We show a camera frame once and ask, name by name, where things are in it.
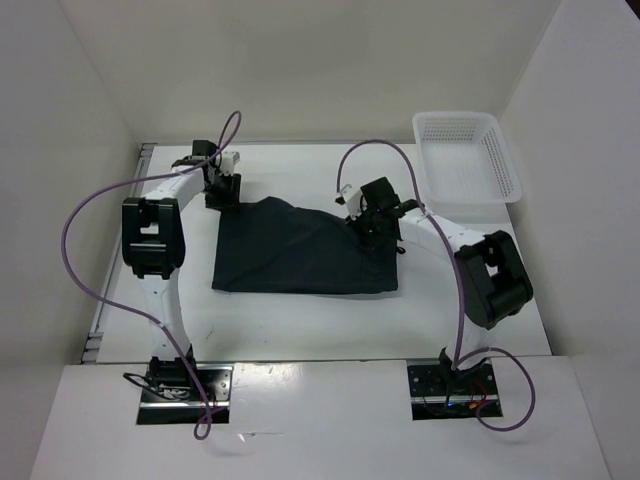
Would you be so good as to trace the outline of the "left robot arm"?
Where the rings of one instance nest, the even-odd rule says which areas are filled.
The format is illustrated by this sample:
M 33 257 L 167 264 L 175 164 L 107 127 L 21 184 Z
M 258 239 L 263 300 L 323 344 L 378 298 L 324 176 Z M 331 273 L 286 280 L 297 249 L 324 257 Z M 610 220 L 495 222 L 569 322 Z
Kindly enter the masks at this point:
M 186 258 L 181 212 L 200 194 L 214 210 L 237 206 L 239 162 L 239 153 L 218 152 L 215 143 L 195 140 L 191 154 L 171 165 L 168 178 L 122 203 L 123 261 L 140 281 L 147 312 L 154 317 L 150 324 L 159 329 L 142 384 L 167 400 L 191 398 L 200 385 L 179 298 L 179 273 Z

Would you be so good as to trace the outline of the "dark navy shorts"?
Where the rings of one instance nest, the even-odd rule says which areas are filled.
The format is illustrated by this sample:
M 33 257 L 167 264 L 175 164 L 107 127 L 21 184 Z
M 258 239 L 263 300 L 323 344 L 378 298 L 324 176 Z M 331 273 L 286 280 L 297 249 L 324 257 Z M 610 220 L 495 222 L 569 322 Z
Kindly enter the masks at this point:
M 267 197 L 221 213 L 212 288 L 312 295 L 394 292 L 396 242 L 367 247 L 345 220 Z

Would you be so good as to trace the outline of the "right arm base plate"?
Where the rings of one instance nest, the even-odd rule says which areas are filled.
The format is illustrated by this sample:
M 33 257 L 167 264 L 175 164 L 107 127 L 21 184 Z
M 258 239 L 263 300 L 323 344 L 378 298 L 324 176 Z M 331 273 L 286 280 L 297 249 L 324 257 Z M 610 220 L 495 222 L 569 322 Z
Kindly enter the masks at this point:
M 408 362 L 406 366 L 412 419 L 450 420 L 502 417 L 492 365 L 484 361 L 461 379 L 448 379 L 437 360 Z

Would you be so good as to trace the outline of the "white perforated plastic basket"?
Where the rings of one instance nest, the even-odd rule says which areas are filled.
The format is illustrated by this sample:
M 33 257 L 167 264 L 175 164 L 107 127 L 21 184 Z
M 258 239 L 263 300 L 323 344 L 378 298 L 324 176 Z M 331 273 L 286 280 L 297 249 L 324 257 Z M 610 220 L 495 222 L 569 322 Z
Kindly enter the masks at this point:
M 413 116 L 430 200 L 451 205 L 513 204 L 522 186 L 498 120 L 472 111 Z

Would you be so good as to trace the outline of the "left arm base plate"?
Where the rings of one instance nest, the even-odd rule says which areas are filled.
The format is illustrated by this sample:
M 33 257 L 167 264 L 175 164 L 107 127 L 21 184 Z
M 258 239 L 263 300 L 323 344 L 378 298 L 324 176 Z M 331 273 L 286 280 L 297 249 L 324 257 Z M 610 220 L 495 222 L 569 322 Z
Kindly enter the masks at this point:
M 197 375 L 207 394 L 212 409 L 213 424 L 228 424 L 230 418 L 231 380 L 230 365 L 203 365 Z M 130 374 L 141 387 L 136 424 L 195 425 L 205 416 L 205 405 L 195 387 L 159 384 L 152 386 L 150 375 Z

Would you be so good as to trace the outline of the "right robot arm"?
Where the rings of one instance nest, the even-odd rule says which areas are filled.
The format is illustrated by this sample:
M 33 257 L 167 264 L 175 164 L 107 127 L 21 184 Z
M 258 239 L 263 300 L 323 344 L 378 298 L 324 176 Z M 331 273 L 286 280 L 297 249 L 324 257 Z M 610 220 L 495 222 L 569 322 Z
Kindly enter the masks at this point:
M 346 205 L 347 224 L 361 241 L 410 243 L 450 261 L 458 290 L 455 338 L 439 354 L 440 385 L 460 393 L 491 350 L 490 335 L 500 321 L 517 315 L 533 298 L 533 287 L 510 234 L 469 229 L 426 210 L 416 199 L 402 201 L 381 177 L 358 189 L 343 187 L 336 200 Z

